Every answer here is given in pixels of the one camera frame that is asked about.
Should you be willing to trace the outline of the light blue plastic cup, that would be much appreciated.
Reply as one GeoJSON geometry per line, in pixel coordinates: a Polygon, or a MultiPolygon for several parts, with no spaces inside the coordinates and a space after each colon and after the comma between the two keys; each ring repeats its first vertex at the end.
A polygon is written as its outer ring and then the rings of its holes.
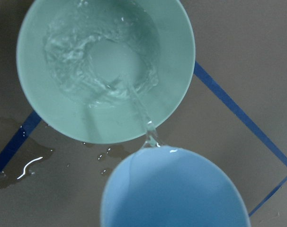
{"type": "Polygon", "coordinates": [[[248,227],[230,178],[192,151],[144,148],[110,175],[101,201],[103,227],[248,227]]]}

